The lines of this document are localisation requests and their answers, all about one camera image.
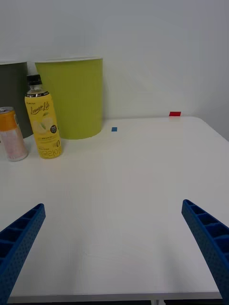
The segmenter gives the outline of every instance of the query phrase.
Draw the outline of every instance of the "black bottle cap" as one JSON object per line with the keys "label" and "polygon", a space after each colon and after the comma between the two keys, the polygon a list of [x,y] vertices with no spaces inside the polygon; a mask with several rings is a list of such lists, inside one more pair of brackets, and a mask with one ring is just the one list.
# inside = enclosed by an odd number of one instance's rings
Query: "black bottle cap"
{"label": "black bottle cap", "polygon": [[27,82],[29,86],[41,85],[42,80],[39,74],[30,74],[27,75]]}

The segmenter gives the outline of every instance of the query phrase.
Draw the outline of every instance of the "bottle neck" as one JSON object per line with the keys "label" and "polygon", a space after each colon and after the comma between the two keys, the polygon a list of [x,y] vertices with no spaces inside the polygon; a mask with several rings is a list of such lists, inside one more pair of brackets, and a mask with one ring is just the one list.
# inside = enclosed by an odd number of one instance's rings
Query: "bottle neck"
{"label": "bottle neck", "polygon": [[39,84],[39,85],[32,85],[30,86],[30,90],[32,91],[43,91],[43,86],[42,84]]}

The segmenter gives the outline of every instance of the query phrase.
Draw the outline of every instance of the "yellow bottle label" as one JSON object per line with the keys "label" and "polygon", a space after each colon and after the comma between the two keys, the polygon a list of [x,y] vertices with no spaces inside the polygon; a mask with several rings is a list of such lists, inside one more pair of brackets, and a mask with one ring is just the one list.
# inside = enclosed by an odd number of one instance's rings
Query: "yellow bottle label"
{"label": "yellow bottle label", "polygon": [[51,95],[26,94],[25,105],[40,157],[58,157],[62,152],[61,139]]}

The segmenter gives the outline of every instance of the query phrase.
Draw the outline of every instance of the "can lid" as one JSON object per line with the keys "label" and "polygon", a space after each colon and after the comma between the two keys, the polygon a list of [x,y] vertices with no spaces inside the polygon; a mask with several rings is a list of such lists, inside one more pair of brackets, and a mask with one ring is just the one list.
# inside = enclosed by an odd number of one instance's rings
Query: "can lid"
{"label": "can lid", "polygon": [[42,79],[39,74],[30,74],[27,75],[27,82],[29,86],[41,85]]}
{"label": "can lid", "polygon": [[13,107],[0,107],[0,114],[1,113],[8,113],[8,112],[11,112],[13,111]]}

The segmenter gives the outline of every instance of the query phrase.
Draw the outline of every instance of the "white wall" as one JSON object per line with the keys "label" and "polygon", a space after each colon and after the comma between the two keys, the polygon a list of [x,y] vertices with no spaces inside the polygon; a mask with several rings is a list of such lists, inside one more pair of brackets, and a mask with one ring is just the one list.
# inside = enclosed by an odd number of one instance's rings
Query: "white wall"
{"label": "white wall", "polygon": [[228,0],[1,0],[0,61],[104,58],[106,117],[182,111],[229,139]]}

